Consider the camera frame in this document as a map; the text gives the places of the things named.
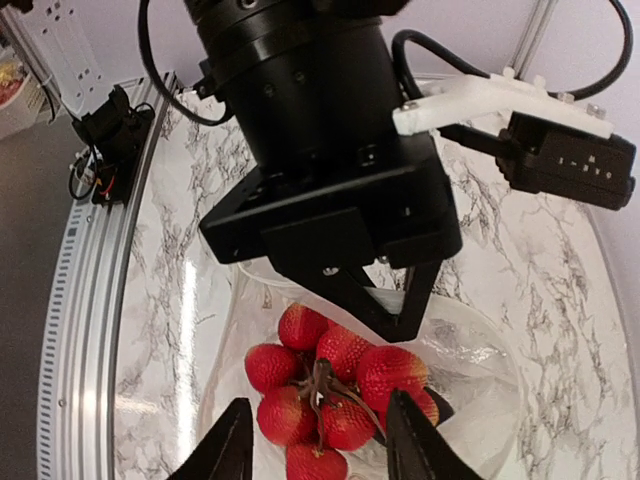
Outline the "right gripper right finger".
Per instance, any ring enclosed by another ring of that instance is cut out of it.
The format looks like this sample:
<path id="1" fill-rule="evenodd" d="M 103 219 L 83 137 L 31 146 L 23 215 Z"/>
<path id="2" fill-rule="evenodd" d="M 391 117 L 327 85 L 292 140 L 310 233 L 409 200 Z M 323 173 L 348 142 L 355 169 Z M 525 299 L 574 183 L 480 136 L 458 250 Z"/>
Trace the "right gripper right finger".
<path id="1" fill-rule="evenodd" d="M 395 389 L 386 416 L 392 480 L 481 480 L 452 450 L 412 397 Z"/>

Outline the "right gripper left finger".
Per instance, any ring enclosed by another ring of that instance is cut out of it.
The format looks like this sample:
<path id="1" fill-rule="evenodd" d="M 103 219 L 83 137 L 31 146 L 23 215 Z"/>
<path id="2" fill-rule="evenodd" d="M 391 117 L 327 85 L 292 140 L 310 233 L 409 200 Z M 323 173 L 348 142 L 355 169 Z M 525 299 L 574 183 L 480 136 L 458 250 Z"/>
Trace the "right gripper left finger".
<path id="1" fill-rule="evenodd" d="M 251 480 L 254 429 L 248 398 L 235 398 L 168 480 Z"/>

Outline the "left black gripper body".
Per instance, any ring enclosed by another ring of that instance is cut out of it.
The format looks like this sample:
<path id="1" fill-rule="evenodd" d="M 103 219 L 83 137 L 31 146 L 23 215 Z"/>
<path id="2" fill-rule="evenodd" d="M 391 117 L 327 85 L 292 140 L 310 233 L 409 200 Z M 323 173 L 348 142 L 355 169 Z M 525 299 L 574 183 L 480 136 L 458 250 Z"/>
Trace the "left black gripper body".
<path id="1" fill-rule="evenodd" d="M 303 257 L 395 268 L 462 239 L 433 138 L 400 135 L 403 95 L 380 30 L 396 1 L 190 1 L 214 95 L 256 165 L 203 218 L 216 259 Z"/>

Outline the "bunch of red strawberries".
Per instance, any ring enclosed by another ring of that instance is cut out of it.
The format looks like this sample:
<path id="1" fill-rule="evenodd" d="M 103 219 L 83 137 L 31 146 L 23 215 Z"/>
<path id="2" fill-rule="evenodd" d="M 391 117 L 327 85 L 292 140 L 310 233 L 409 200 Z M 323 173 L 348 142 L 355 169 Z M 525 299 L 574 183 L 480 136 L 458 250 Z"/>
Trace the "bunch of red strawberries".
<path id="1" fill-rule="evenodd" d="M 299 303 L 287 307 L 278 340 L 252 346 L 244 367 L 261 394 L 256 420 L 285 450 L 288 479 L 345 479 L 346 453 L 384 443 L 391 394 L 409 393 L 435 426 L 452 407 L 428 386 L 428 367 L 414 353 L 375 346 Z"/>

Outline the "clear zip top bag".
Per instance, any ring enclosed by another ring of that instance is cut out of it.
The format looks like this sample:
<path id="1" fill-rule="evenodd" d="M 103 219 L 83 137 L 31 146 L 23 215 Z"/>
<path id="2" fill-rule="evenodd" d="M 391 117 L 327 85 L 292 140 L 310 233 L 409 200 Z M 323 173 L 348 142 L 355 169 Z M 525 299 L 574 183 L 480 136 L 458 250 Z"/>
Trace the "clear zip top bag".
<path id="1" fill-rule="evenodd" d="M 232 267 L 230 304 L 199 408 L 199 439 L 234 398 L 258 406 L 260 395 L 248 382 L 244 356 L 256 344 L 277 340 L 278 320 L 293 302 L 375 345 L 383 342 L 339 308 L 278 274 L 266 258 Z M 461 302 L 433 294 L 417 338 L 401 346 L 424 361 L 428 391 L 453 410 L 438 426 L 444 440 L 479 476 L 497 478 L 515 444 L 524 393 L 518 367 L 492 322 Z"/>

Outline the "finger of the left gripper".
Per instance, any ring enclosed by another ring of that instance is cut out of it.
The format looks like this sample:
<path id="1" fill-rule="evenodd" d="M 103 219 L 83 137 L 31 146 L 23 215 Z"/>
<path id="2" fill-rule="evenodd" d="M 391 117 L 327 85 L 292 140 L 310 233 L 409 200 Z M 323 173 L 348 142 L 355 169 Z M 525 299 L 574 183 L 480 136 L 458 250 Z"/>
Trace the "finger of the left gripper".
<path id="1" fill-rule="evenodd" d="M 418 336 L 442 263 L 407 269 L 400 311 L 387 310 L 371 293 L 363 270 L 375 251 L 360 211 L 341 210 L 266 229 L 261 236 L 278 273 L 345 310 L 389 343 Z"/>

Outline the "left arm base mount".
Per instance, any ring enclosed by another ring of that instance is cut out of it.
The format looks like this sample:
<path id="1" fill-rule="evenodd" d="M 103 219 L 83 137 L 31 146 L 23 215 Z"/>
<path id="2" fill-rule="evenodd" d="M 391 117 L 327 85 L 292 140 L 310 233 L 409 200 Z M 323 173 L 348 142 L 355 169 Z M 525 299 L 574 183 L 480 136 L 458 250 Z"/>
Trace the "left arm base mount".
<path id="1" fill-rule="evenodd" d="M 71 198 L 101 206 L 127 204 L 155 116 L 147 102 L 133 107 L 117 85 L 95 112 L 75 118 L 72 126 L 86 149 L 70 166 Z"/>

